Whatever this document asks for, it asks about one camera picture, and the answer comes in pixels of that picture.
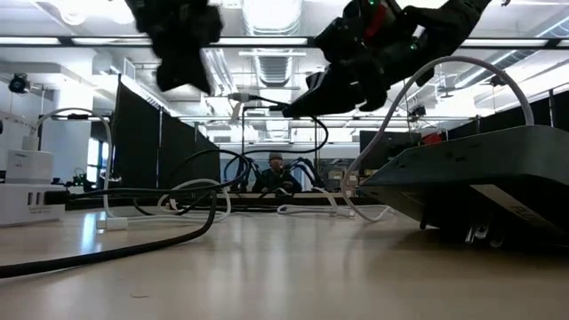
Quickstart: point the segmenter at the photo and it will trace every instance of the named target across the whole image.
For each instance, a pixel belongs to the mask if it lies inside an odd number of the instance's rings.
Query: black jacket
[[[291,182],[293,185],[290,187],[285,186],[285,182]],[[302,185],[291,175],[290,172],[285,171],[274,173],[272,170],[267,169],[261,173],[261,179],[255,181],[252,186],[252,192],[262,192],[263,188],[274,190],[276,188],[283,188],[287,192],[301,192]]]

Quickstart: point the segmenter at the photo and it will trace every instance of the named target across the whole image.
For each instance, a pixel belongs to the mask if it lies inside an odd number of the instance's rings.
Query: power strip
[[[46,191],[65,190],[62,186],[0,184],[0,227],[59,220],[65,204],[45,205]]]

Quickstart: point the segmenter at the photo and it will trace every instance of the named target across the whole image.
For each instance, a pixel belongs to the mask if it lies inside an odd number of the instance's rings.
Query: white device
[[[23,150],[8,151],[5,183],[0,184],[0,227],[59,220],[65,204],[46,205],[46,191],[64,191],[51,185],[53,154],[36,151],[37,138],[25,137]]]

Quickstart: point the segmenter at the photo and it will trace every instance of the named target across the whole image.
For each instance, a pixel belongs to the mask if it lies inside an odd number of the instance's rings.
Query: red object
[[[370,25],[367,26],[367,29],[364,31],[364,40],[368,41],[375,34],[380,30],[381,26],[383,25],[383,21],[385,20],[385,14],[387,13],[388,9],[384,7],[382,4],[378,5],[377,10],[375,11],[375,15],[373,15],[372,21]]]
[[[441,136],[438,135],[438,133],[431,133],[430,135],[423,138],[423,142],[426,145],[435,144],[435,143],[442,142],[442,141],[443,141],[443,138],[441,138]]]

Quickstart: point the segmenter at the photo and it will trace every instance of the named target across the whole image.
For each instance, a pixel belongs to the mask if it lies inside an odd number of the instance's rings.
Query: person
[[[283,156],[272,152],[268,155],[270,168],[261,173],[261,179],[257,179],[252,186],[252,192],[270,192],[277,188],[283,188],[286,192],[301,192],[301,184],[291,175],[290,172],[283,170]]]

